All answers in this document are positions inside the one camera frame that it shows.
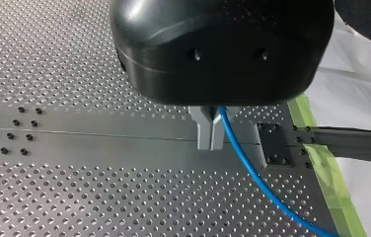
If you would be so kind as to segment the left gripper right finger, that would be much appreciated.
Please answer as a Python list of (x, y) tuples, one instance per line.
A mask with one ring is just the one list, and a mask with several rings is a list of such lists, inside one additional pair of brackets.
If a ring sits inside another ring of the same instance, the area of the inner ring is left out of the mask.
[[(235, 114), (239, 112), (239, 107), (226, 107), (226, 120), (230, 121)], [(220, 108), (215, 107), (213, 109), (212, 129), (211, 129), (211, 143), (210, 148), (212, 150), (221, 150), (225, 139), (225, 127), (220, 113)]]

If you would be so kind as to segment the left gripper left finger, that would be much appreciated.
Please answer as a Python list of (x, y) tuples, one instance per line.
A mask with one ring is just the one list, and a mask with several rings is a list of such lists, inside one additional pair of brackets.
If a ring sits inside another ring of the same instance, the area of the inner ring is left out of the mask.
[(209, 150), (212, 128), (210, 108), (206, 106), (189, 106), (188, 112), (197, 124), (197, 149)]

